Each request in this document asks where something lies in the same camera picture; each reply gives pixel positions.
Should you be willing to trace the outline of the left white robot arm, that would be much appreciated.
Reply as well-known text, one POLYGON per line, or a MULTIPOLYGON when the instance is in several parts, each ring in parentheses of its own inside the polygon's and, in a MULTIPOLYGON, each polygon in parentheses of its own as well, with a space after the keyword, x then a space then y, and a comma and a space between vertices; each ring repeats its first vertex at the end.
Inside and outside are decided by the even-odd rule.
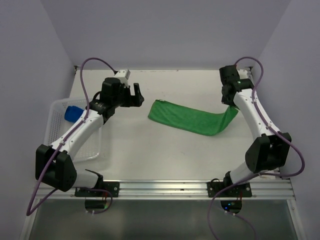
POLYGON ((67 192, 71 188, 86 189, 92 196, 103 193, 101 174, 92 170, 77 170, 74 157, 90 138, 114 114, 116 108, 141 107, 144 97, 138 83, 133 84, 134 93, 117 77, 107 77, 101 91, 87 102, 86 108, 59 139, 50 145, 40 145, 35 153, 35 178, 54 189, 67 192))

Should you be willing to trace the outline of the green towel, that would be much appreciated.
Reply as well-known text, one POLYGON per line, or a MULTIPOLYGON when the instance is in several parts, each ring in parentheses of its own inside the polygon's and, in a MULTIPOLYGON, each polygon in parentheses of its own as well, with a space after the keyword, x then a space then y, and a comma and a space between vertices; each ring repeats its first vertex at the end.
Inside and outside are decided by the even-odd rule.
POLYGON ((148 118, 169 127, 212 137, 223 132, 238 112, 238 109, 229 106, 223 113, 211 113, 157 99, 150 108, 148 118))

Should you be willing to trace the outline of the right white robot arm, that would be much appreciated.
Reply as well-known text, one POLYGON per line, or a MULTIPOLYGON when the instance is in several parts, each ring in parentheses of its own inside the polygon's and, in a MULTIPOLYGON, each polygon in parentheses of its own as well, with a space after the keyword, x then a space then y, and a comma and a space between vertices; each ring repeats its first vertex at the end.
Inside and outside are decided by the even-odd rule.
POLYGON ((235 65, 219 69, 222 83, 222 103, 240 110, 252 134, 253 143, 244 156, 244 162, 223 178, 223 192, 235 196, 240 190, 240 180, 285 165, 290 146, 271 131, 291 142, 289 133, 282 133, 273 125, 258 97, 253 95, 254 84, 249 78, 241 79, 235 65))

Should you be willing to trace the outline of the blue towel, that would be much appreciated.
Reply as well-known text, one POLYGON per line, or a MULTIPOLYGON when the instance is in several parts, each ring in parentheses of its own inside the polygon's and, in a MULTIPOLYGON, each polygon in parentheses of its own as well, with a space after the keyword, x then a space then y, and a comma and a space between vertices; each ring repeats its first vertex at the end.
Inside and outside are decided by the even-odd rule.
POLYGON ((70 123, 76 123, 77 120, 82 116, 84 110, 77 106, 68 106, 64 113, 64 119, 70 123))

